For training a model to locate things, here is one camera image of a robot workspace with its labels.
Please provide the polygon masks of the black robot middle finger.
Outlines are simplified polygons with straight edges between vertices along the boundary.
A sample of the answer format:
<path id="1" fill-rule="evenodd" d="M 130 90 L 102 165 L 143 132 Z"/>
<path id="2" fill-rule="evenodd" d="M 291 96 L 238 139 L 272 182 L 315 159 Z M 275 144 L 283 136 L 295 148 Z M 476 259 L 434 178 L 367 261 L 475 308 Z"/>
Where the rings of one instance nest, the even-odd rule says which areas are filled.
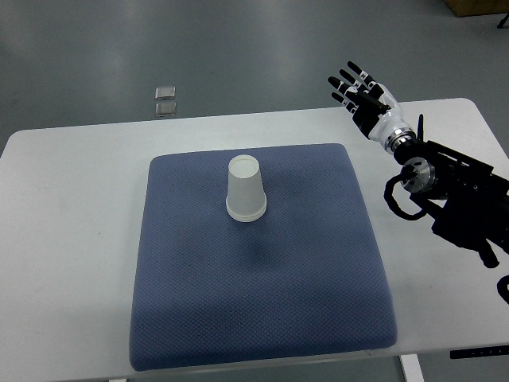
<path id="1" fill-rule="evenodd" d="M 358 92 L 367 92 L 368 86 L 357 76 L 353 76 L 349 72 L 346 72 L 344 69 L 340 70 L 340 75 L 342 76 L 342 81 L 350 83 L 352 86 L 355 86 L 358 89 Z"/>

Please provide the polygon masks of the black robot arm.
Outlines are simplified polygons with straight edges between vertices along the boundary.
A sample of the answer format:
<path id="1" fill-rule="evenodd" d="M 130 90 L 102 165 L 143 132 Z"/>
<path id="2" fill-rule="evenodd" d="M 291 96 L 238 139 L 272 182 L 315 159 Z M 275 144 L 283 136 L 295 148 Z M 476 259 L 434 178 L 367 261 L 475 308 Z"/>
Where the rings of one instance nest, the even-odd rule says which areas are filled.
<path id="1" fill-rule="evenodd" d="M 385 186 L 389 209 L 408 221 L 431 216 L 435 235 L 477 252 L 485 267 L 497 267 L 492 248 L 508 249 L 508 181 L 492 166 L 426 140 L 422 116 L 412 128 L 383 84 L 354 62 L 347 66 L 328 78 L 333 99 L 402 167 Z"/>

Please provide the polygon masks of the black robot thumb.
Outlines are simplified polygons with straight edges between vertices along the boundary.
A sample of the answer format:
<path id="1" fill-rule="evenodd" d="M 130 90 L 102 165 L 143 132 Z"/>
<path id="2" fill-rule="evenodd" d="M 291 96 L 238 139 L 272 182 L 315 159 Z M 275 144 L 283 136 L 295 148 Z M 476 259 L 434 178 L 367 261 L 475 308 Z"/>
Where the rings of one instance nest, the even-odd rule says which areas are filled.
<path id="1" fill-rule="evenodd" d="M 371 112 L 388 112 L 389 106 L 381 103 L 379 100 L 368 95 L 366 92 L 356 93 L 356 102 L 358 107 L 364 107 Z"/>

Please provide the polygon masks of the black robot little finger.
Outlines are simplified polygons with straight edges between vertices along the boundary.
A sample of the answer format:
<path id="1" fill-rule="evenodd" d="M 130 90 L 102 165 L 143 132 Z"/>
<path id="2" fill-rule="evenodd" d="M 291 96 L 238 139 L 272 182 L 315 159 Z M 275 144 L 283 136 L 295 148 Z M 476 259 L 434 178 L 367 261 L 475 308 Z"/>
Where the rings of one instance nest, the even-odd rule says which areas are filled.
<path id="1" fill-rule="evenodd" d="M 358 109 L 358 93 L 357 92 L 346 92 L 345 94 L 340 94 L 337 92 L 332 92 L 331 97 L 340 103 L 346 110 L 354 115 Z"/>

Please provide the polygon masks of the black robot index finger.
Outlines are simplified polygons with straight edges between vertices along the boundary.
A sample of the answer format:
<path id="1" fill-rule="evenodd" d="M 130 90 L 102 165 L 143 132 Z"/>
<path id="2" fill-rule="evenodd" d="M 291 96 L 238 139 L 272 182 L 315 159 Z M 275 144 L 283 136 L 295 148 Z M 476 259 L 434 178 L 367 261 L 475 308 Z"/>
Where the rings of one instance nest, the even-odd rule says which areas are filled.
<path id="1" fill-rule="evenodd" d="M 367 85 L 371 86 L 371 83 L 374 81 L 373 77 L 364 71 L 361 67 L 359 67 L 353 61 L 348 61 L 347 66 Z"/>

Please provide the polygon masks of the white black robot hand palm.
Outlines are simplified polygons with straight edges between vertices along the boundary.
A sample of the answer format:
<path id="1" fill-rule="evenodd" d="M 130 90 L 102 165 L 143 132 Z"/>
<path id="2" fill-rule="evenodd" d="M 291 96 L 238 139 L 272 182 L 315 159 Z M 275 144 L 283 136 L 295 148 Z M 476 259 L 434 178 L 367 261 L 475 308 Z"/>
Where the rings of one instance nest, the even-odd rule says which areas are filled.
<path id="1" fill-rule="evenodd" d="M 414 131 L 404 121 L 398 101 L 384 85 L 375 83 L 366 93 L 388 105 L 389 111 L 371 112 L 358 107 L 352 120 L 367 139 L 380 143 L 388 154 L 393 154 L 398 146 L 414 139 Z"/>

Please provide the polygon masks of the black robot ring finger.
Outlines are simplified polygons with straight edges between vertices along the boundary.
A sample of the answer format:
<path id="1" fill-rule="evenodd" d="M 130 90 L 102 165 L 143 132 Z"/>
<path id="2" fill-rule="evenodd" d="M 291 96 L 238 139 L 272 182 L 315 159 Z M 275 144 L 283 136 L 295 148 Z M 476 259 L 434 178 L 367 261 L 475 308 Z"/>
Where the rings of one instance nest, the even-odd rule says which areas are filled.
<path id="1" fill-rule="evenodd" d="M 333 87 L 331 93 L 333 98 L 355 98 L 358 95 L 358 89 L 348 82 L 344 82 L 337 77 L 329 76 L 328 83 Z"/>

